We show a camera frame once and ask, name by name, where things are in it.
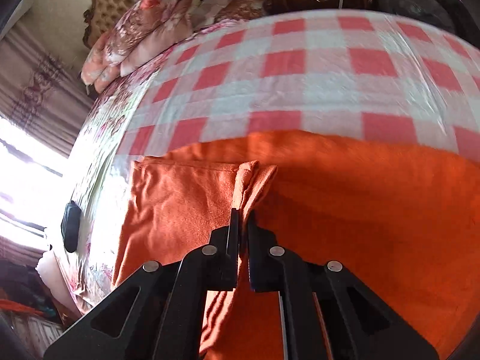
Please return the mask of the pink curtain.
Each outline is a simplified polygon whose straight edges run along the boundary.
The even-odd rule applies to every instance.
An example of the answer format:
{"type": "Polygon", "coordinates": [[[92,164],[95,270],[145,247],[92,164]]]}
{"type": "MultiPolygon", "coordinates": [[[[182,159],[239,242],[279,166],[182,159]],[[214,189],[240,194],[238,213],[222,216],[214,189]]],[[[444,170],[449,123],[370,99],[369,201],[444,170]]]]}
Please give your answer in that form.
{"type": "Polygon", "coordinates": [[[1,39],[1,117],[68,157],[94,101],[21,22],[1,39]]]}

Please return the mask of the pink pillow stack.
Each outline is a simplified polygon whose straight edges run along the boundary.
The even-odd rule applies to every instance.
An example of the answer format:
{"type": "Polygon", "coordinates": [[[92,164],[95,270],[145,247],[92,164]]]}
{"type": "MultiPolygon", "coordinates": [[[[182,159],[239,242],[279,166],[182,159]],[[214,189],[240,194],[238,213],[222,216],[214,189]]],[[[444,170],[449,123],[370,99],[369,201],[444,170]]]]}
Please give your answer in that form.
{"type": "Polygon", "coordinates": [[[101,94],[110,83],[120,76],[120,66],[114,66],[103,59],[109,35],[110,32],[106,32],[97,39],[80,73],[83,83],[86,86],[94,86],[98,94],[101,94]]]}

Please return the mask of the red white checkered sheet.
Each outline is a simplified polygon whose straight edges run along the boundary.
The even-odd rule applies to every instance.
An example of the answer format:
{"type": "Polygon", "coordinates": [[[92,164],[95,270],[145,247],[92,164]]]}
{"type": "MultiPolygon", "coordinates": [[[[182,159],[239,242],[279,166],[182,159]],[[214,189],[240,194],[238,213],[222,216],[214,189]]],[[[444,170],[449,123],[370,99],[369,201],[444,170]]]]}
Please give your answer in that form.
{"type": "Polygon", "coordinates": [[[420,144],[479,159],[479,51],[413,19],[313,10],[219,28],[154,71],[115,154],[124,166],[271,130],[420,144]]]}

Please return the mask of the black device on bed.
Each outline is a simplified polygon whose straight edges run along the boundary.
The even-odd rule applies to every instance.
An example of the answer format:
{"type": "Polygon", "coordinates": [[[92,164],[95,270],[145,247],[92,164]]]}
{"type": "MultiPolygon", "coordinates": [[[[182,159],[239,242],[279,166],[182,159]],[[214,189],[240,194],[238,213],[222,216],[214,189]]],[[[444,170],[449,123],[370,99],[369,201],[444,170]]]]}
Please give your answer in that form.
{"type": "Polygon", "coordinates": [[[70,201],[65,206],[64,216],[60,225],[64,249],[69,253],[77,251],[81,217],[82,211],[80,207],[74,201],[70,201]]]}

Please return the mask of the orange pants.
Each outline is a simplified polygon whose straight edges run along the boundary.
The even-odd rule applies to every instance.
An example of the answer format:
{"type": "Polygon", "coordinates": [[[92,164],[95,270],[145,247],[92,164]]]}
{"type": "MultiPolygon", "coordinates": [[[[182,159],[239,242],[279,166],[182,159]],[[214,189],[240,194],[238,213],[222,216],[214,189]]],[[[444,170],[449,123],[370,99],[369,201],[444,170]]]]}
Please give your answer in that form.
{"type": "Polygon", "coordinates": [[[254,215],[302,259],[341,262],[446,359],[479,315],[479,165],[419,145],[301,131],[137,161],[112,278],[181,260],[254,215]]]}

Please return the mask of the floral folded quilt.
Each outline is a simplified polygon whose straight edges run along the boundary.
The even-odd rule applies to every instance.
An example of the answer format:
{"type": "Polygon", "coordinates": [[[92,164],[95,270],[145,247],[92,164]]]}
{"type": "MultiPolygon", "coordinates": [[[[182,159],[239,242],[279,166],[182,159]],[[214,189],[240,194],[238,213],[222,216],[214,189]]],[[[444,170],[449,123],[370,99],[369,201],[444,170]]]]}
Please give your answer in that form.
{"type": "Polygon", "coordinates": [[[125,77],[193,34],[191,13],[200,0],[139,0],[107,38],[103,62],[125,77]]]}

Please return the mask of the black leather sofa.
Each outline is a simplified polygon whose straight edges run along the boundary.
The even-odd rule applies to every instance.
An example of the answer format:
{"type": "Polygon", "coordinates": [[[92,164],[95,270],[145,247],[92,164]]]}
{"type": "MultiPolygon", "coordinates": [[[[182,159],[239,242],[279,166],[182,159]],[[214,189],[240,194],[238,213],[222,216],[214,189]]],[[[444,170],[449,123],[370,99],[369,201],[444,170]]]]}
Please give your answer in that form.
{"type": "Polygon", "coordinates": [[[433,25],[479,47],[479,25],[461,0],[376,0],[376,8],[433,25]]]}

